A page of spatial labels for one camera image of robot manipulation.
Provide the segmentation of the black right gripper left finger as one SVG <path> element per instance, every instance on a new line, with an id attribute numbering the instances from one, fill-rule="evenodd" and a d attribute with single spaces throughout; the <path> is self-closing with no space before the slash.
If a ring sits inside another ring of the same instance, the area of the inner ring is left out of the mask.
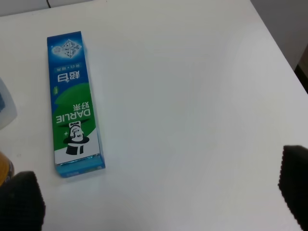
<path id="1" fill-rule="evenodd" d="M 0 229 L 40 231 L 46 205 L 36 175 L 23 171 L 0 187 Z"/>

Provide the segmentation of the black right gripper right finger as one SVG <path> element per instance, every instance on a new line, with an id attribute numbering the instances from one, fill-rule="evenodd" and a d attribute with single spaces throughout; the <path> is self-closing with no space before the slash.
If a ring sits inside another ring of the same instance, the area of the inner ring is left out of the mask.
<path id="1" fill-rule="evenodd" d="M 285 145 L 278 187 L 301 230 L 308 229 L 308 149 Z"/>

